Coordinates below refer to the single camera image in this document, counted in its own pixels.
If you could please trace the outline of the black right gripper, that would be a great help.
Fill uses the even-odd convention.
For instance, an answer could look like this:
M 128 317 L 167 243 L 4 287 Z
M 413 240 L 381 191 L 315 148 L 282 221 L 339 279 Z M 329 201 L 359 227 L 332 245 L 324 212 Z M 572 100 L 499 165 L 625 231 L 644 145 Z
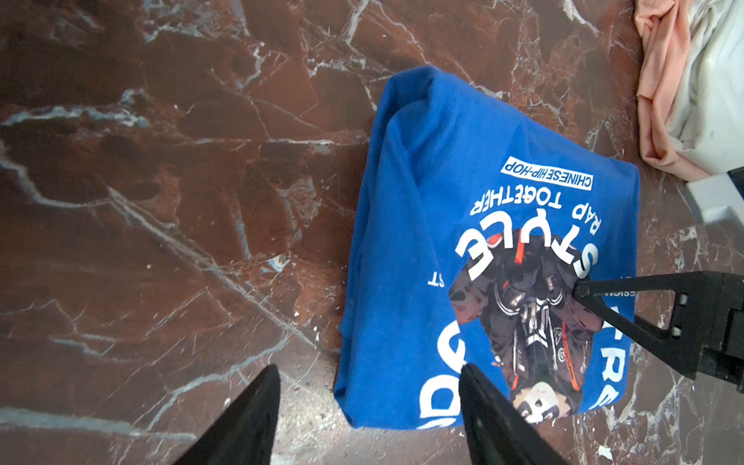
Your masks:
M 696 271 L 577 282 L 573 297 L 677 373 L 743 391 L 743 276 Z

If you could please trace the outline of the blue t shirt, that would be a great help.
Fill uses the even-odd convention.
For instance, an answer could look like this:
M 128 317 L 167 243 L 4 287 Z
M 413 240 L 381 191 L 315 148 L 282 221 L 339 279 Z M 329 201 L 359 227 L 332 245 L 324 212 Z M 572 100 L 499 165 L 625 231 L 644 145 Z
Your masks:
M 369 142 L 333 394 L 354 427 L 462 424 L 467 364 L 531 424 L 612 405 L 631 341 L 575 286 L 637 273 L 641 177 L 456 76 L 393 76 Z

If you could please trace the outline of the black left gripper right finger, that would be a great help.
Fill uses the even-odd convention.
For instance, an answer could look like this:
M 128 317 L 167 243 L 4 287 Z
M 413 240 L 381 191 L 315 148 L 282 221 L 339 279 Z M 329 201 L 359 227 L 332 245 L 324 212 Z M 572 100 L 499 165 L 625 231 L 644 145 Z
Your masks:
M 466 364 L 459 378 L 465 434 L 474 464 L 564 464 L 548 442 L 519 416 L 482 370 Z

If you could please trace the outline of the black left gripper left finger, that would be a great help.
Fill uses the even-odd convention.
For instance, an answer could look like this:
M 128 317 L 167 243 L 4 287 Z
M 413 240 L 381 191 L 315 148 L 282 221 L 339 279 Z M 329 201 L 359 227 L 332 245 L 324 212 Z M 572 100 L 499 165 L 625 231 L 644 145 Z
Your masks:
M 278 368 L 269 364 L 176 462 L 269 465 L 280 395 Z

